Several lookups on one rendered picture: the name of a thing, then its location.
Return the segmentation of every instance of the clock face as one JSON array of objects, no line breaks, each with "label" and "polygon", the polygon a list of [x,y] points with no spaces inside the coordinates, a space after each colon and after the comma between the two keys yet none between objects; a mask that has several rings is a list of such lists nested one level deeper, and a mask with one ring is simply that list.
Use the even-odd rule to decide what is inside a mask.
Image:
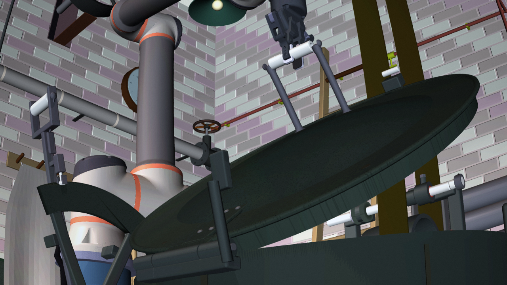
[{"label": "clock face", "polygon": [[130,76],[128,77],[127,88],[128,93],[130,94],[130,98],[137,104],[137,85],[139,83],[139,69],[132,71]]}]

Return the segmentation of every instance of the green lamp shade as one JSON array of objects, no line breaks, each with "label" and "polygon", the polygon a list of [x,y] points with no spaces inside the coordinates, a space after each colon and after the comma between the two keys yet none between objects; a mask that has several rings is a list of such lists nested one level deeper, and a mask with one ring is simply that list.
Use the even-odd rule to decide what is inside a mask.
[{"label": "green lamp shade", "polygon": [[246,10],[232,5],[229,0],[222,0],[224,7],[215,11],[211,7],[214,0],[194,0],[189,7],[189,14],[196,22],[207,26],[225,26],[235,23],[246,14]]}]

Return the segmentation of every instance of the thin red pipe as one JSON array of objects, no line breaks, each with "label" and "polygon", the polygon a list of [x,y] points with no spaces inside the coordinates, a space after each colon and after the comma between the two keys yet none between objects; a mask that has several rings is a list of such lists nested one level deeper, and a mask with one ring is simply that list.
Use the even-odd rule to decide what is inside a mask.
[{"label": "thin red pipe", "polygon": [[[498,4],[498,8],[499,8],[499,10],[502,10],[502,11],[504,11],[504,13],[507,13],[507,8],[506,8],[506,7],[505,7],[505,5],[503,4],[503,2],[502,2],[501,0],[496,0],[496,2],[497,2],[497,4]],[[459,27],[457,27],[457,28],[455,28],[455,29],[452,29],[452,30],[450,30],[450,31],[447,31],[447,32],[445,32],[445,33],[443,33],[443,34],[436,35],[436,36],[434,36],[434,37],[432,37],[432,38],[429,38],[429,39],[427,39],[427,40],[424,40],[424,41],[422,41],[422,42],[418,42],[418,43],[417,43],[417,46],[418,46],[418,47],[420,47],[420,46],[425,45],[425,44],[427,44],[427,43],[431,43],[431,42],[436,41],[436,40],[438,40],[438,39],[440,39],[440,38],[443,38],[443,37],[445,37],[445,36],[447,36],[447,35],[450,35],[450,34],[452,34],[452,33],[455,33],[455,32],[457,32],[457,31],[460,31],[460,30],[462,30],[462,29],[466,28],[467,26],[469,26],[469,27],[470,27],[470,26],[473,26],[473,25],[477,25],[477,24],[479,24],[479,23],[481,23],[481,22],[484,22],[484,21],[486,21],[486,20],[489,20],[489,19],[491,19],[491,18],[494,18],[494,17],[496,17],[496,16],[498,16],[498,15],[500,15],[500,14],[502,15],[502,20],[503,20],[503,24],[505,25],[505,29],[507,30],[507,21],[506,21],[506,19],[505,19],[505,15],[504,15],[503,13],[500,13],[500,11],[499,11],[499,12],[496,12],[496,13],[491,14],[491,15],[489,15],[489,16],[486,16],[486,17],[483,17],[483,18],[481,18],[481,19],[478,19],[478,20],[475,20],[475,21],[473,21],[473,22],[470,22],[470,23],[468,23],[468,24],[465,24],[465,25],[459,26]],[[360,65],[358,65],[358,66],[355,66],[355,67],[353,67],[353,68],[350,68],[350,69],[348,69],[348,70],[346,70],[346,71],[344,71],[344,72],[341,72],[341,73],[336,74],[336,75],[335,75],[335,78],[336,78],[336,79],[338,79],[338,78],[340,78],[340,77],[347,76],[347,75],[349,75],[349,74],[351,74],[351,73],[354,73],[354,72],[356,72],[356,71],[358,71],[358,70],[362,69],[362,68],[358,69],[358,67],[362,67],[362,64],[360,64]],[[314,84],[314,85],[312,85],[312,86],[310,86],[310,87],[307,87],[307,88],[305,88],[305,89],[303,89],[303,90],[300,90],[300,91],[298,91],[298,92],[295,92],[295,93],[293,93],[293,94],[289,95],[288,97],[289,97],[289,98],[292,98],[292,97],[298,96],[298,95],[303,94],[303,93],[305,93],[305,92],[307,92],[307,91],[310,91],[310,90],[312,90],[312,89],[315,89],[315,88],[317,88],[317,87],[319,87],[319,86],[320,86],[320,83]],[[226,122],[222,123],[222,127],[223,127],[223,126],[225,126],[225,124],[226,124],[226,123],[229,125],[229,124],[234,123],[234,122],[236,122],[236,121],[239,121],[239,120],[241,120],[241,119],[243,119],[243,118],[246,118],[246,117],[248,117],[248,116],[250,116],[250,115],[253,115],[253,114],[255,114],[255,113],[259,112],[259,111],[262,111],[262,110],[267,109],[267,108],[269,108],[269,107],[271,107],[271,106],[274,106],[274,105],[278,104],[279,102],[282,102],[282,99],[278,99],[278,100],[276,100],[276,101],[274,101],[274,102],[271,102],[271,103],[269,103],[269,104],[267,104],[267,105],[264,105],[264,106],[262,106],[262,107],[259,107],[259,108],[255,109],[255,110],[253,110],[253,111],[250,111],[250,112],[248,112],[248,113],[246,113],[246,114],[243,114],[243,115],[238,116],[238,117],[236,117],[236,118],[234,118],[234,119],[231,119],[231,120],[229,120],[229,121],[226,121]]]}]

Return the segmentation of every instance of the gray cloth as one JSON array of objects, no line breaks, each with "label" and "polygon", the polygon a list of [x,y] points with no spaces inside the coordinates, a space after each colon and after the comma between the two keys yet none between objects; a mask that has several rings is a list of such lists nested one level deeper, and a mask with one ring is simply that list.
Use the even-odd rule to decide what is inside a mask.
[{"label": "gray cloth", "polygon": [[22,165],[12,188],[5,226],[5,285],[60,285],[60,269],[46,248],[44,237],[54,234],[37,186],[46,184],[46,173]]}]

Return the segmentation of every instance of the light bulb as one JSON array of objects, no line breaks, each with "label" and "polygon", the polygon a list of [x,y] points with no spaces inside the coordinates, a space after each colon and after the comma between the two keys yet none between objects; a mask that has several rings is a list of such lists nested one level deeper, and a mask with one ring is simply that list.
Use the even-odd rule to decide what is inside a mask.
[{"label": "light bulb", "polygon": [[222,1],[220,1],[220,0],[214,0],[211,7],[215,11],[220,11],[224,7],[224,3],[222,3]]}]

